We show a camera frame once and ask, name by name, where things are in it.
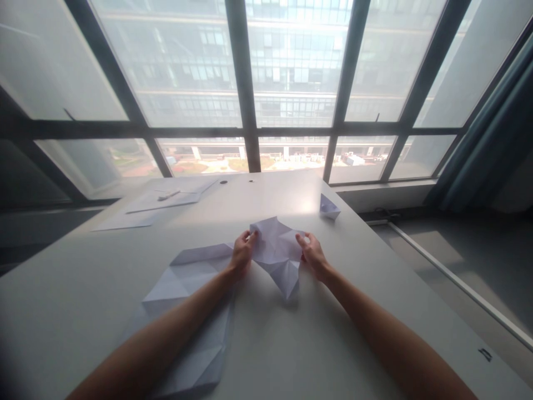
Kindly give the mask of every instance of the white table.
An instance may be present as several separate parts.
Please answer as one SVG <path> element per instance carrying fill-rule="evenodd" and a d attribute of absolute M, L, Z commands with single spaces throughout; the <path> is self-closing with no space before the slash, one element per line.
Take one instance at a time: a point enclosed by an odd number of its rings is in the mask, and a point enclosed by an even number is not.
<path fill-rule="evenodd" d="M 311 231 L 332 265 L 418 333 L 482 399 L 533 398 L 529 387 L 312 171 L 221 177 L 197 204 L 151 226 L 91 232 L 112 205 L 0 279 L 0 351 L 28 399 L 64 398 L 117 345 L 139 302 L 183 249 L 232 241 L 278 216 Z M 341 209 L 319 217 L 320 193 Z M 237 292 L 216 399 L 401 398 L 339 304 L 300 273 L 285 305 L 255 266 Z M 478 349 L 494 356 L 489 363 Z"/>

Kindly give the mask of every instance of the hand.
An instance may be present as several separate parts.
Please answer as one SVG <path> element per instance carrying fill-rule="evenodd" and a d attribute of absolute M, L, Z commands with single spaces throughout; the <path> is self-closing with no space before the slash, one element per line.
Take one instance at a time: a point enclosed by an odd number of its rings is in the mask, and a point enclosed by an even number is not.
<path fill-rule="evenodd" d="M 303 250 L 305 260 L 311 267 L 311 271 L 315 278 L 324 282 L 328 277 L 328 274 L 333 270 L 333 267 L 326 260 L 326 256 L 322 251 L 318 239 L 309 232 L 306 232 L 305 236 L 309 238 L 309 242 L 307 242 L 299 233 L 296 234 L 296 241 Z"/>
<path fill-rule="evenodd" d="M 233 246 L 232 260 L 227 266 L 227 270 L 235 276 L 236 280 L 242 279 L 252 263 L 252 251 L 259 232 L 255 231 L 250 235 L 250 230 L 240 234 Z"/>

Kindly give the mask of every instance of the window frame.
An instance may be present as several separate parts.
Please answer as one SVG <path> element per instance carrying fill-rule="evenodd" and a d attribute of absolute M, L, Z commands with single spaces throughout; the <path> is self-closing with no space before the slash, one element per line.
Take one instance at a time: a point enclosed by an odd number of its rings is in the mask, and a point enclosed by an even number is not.
<path fill-rule="evenodd" d="M 0 88 L 2 100 L 2 119 L 4 128 L 0 138 L 9 139 L 27 154 L 32 153 L 35 164 L 53 182 L 69 195 L 72 204 L 83 206 L 95 204 L 87 199 L 62 174 L 58 168 L 51 167 L 47 156 L 38 146 L 32 143 L 36 139 L 118 139 L 138 138 L 146 141 L 163 177 L 172 177 L 166 158 L 159 147 L 157 138 L 212 138 L 212 137 L 244 137 L 249 172 L 261 172 L 259 156 L 259 137 L 329 137 L 323 180 L 329 184 L 337 139 L 339 136 L 396 136 L 381 177 L 371 182 L 348 182 L 330 184 L 331 186 L 348 186 L 361 184 L 386 183 L 391 181 L 390 175 L 398 161 L 401 150 L 409 136 L 424 135 L 456 135 L 451 146 L 436 166 L 430 177 L 395 179 L 394 181 L 418 181 L 436 179 L 444 164 L 471 126 L 473 120 L 484 103 L 499 83 L 524 43 L 533 32 L 531 18 L 520 37 L 507 55 L 499 71 L 487 87 L 480 101 L 472 111 L 465 125 L 461 128 L 414 128 L 413 125 L 424 104 L 424 100 L 444 61 L 450 45 L 460 27 L 470 0 L 448 0 L 430 40 L 423 62 L 409 92 L 400 118 L 397 122 L 346 122 L 346 109 L 350 97 L 354 74 L 361 50 L 366 19 L 371 0 L 354 1 L 345 54 L 341 69 L 339 89 L 335 100 L 333 123 L 326 128 L 258 128 L 255 114 L 254 91 L 252 83 L 252 65 L 248 43 L 247 14 L 244 0 L 225 0 L 230 44 L 233 54 L 233 65 L 237 84 L 238 100 L 242 117 L 242 128 L 150 128 L 143 112 L 137 103 L 133 90 L 130 88 L 121 68 L 115 59 L 104 32 L 93 13 L 89 0 L 65 0 L 78 27 L 83 33 L 92 52 L 104 71 L 110 85 L 119 98 L 129 121 L 125 122 L 81 122 L 81 121 L 34 121 L 12 101 L 9 95 Z"/>

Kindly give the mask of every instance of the white paper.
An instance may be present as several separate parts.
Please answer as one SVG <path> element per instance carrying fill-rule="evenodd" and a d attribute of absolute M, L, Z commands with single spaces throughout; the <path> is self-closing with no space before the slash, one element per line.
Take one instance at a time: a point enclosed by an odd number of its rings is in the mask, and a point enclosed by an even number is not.
<path fill-rule="evenodd" d="M 202 193 L 217 180 L 218 178 L 214 177 L 180 177 L 166 178 L 162 181 L 148 184 L 144 193 L 117 211 L 115 215 L 96 226 L 92 231 L 150 226 L 159 214 L 168 207 L 199 202 Z M 167 200 L 158 201 L 161 194 L 176 191 L 178 188 L 180 193 Z"/>
<path fill-rule="evenodd" d="M 228 265 L 232 252 L 232 244 L 182 251 L 144 298 L 124 332 L 123 341 L 209 282 Z M 168 396 L 220 381 L 231 315 L 232 294 L 217 305 L 149 398 Z"/>
<path fill-rule="evenodd" d="M 164 179 L 129 204 L 126 209 L 126 214 L 197 203 L 200 201 L 201 194 L 217 180 L 218 178 L 214 177 L 180 177 Z M 159 197 L 162 194 L 172 193 L 177 190 L 179 190 L 180 193 L 175 194 L 166 200 L 159 200 Z"/>
<path fill-rule="evenodd" d="M 320 214 L 324 217 L 336 220 L 340 214 L 340 209 L 330 199 L 323 194 L 320 195 Z"/>
<path fill-rule="evenodd" d="M 124 210 L 119 210 L 115 215 L 107 218 L 100 225 L 91 229 L 91 231 L 110 231 L 111 229 L 150 226 L 157 219 L 159 213 L 160 210 L 152 210 L 142 213 L 126 214 Z"/>
<path fill-rule="evenodd" d="M 281 290 L 285 300 L 298 292 L 298 269 L 301 247 L 295 231 L 278 221 L 277 217 L 264 219 L 250 225 L 250 232 L 259 232 L 255 243 L 253 260 L 262 267 Z"/>

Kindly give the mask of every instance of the folded paper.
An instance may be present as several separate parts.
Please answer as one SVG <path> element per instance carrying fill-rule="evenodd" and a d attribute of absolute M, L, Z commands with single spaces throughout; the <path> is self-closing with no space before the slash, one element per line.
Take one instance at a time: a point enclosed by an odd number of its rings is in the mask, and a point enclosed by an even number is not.
<path fill-rule="evenodd" d="M 144 298 L 124 332 L 123 341 L 209 282 L 228 265 L 232 252 L 231 243 L 188 249 L 179 253 Z M 232 296 L 228 295 L 181 351 L 149 398 L 155 399 L 218 383 L 231 316 Z"/>
<path fill-rule="evenodd" d="M 304 235 L 304 232 L 283 225 L 277 217 L 250 225 L 250 232 L 255 231 L 259 232 L 259 237 L 255 243 L 253 260 L 269 273 L 283 297 L 289 299 L 299 286 L 301 248 L 295 235 Z M 122 341 L 208 283 L 228 265 L 232 253 L 233 243 L 181 251 L 140 304 Z M 233 296 L 230 294 L 202 324 L 149 398 L 165 397 L 220 381 L 232 310 Z"/>
<path fill-rule="evenodd" d="M 298 292 L 298 269 L 301 247 L 296 234 L 305 235 L 283 225 L 277 217 L 264 219 L 250 225 L 250 232 L 259 232 L 253 260 L 262 267 L 281 290 L 285 300 Z"/>
<path fill-rule="evenodd" d="M 340 209 L 323 194 L 320 195 L 320 215 L 335 220 L 340 214 Z"/>

